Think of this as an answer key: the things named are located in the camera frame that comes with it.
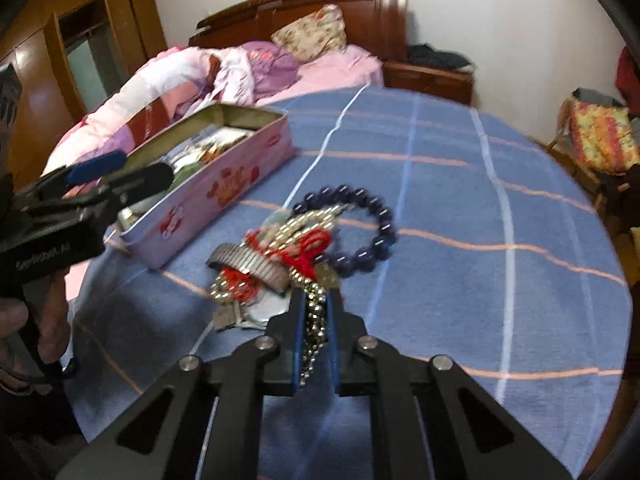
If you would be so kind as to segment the person's hand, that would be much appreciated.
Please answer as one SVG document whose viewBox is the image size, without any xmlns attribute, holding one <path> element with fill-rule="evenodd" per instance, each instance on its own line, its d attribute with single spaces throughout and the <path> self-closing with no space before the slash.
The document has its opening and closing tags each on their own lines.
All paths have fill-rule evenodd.
<svg viewBox="0 0 640 480">
<path fill-rule="evenodd" d="M 9 393 L 47 393 L 73 376 L 73 364 L 61 362 L 70 345 L 67 274 L 1 281 L 1 388 Z"/>
</svg>

